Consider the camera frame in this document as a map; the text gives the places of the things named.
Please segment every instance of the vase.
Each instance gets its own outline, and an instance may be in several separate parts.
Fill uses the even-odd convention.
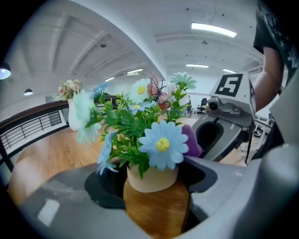
[[[67,101],[69,103],[69,126],[71,130],[78,131],[80,129],[80,121],[77,119],[76,107],[73,99],[68,99]]]
[[[140,178],[138,166],[127,168],[128,181],[130,185],[139,192],[157,192],[172,186],[178,177],[178,167],[174,170],[165,168],[159,171],[156,167],[149,168]]]

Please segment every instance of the blue flower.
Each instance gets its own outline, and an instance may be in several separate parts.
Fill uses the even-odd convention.
[[[80,129],[77,134],[78,142],[82,143],[83,139],[90,144],[89,139],[96,140],[96,136],[99,135],[98,129],[102,128],[100,124],[94,124],[88,128],[85,125],[90,120],[90,110],[95,107],[93,99],[90,98],[90,93],[81,90],[80,93],[74,93],[73,102],[76,108],[76,116],[80,121]]]
[[[117,172],[115,169],[113,169],[116,167],[116,165],[108,162],[112,150],[112,139],[116,135],[117,132],[111,132],[110,130],[110,132],[105,136],[105,144],[102,146],[101,153],[98,157],[97,173],[100,172],[100,175],[102,175],[104,169],[109,169],[113,172]]]
[[[129,109],[133,115],[137,114],[138,111],[144,111],[145,108],[151,108],[156,104],[155,101],[152,102],[141,102],[138,104],[129,105]]]
[[[91,96],[91,98],[92,99],[97,98],[105,90],[105,88],[107,86],[108,86],[107,82],[102,82],[97,87],[94,87],[94,89],[93,89],[93,95]]]
[[[174,122],[166,123],[162,120],[160,124],[152,123],[151,129],[145,129],[145,137],[138,140],[142,146],[138,150],[148,153],[149,165],[156,166],[163,171],[166,166],[174,169],[176,163],[183,161],[183,153],[188,152],[189,148],[184,142],[188,136],[182,134],[182,128],[176,127]]]

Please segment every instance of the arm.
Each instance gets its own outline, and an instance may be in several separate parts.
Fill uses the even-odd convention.
[[[256,111],[267,106],[277,95],[283,78],[284,65],[279,53],[269,47],[263,48],[263,71],[255,80]]]

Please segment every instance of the table leg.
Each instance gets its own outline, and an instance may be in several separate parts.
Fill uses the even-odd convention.
[[[261,146],[261,144],[262,144],[262,141],[263,141],[263,138],[264,138],[265,133],[266,133],[266,129],[265,129],[264,127],[262,127],[262,130],[263,130],[263,133],[262,133],[262,136],[261,136],[261,138],[260,138],[260,140],[259,140],[259,142],[258,142],[258,145],[257,145],[256,150],[258,150],[258,149],[260,148],[260,146]]]

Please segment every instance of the black t-shirt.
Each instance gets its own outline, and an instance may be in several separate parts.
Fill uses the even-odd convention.
[[[287,0],[286,2],[260,0],[257,6],[256,36],[253,46],[262,54],[264,47],[272,48],[280,54],[288,69],[288,83],[299,66],[299,39],[296,33],[298,27],[297,20],[294,21],[297,13],[290,4],[287,4]],[[274,124],[266,142],[253,158],[261,158],[270,149],[283,143],[281,133]]]

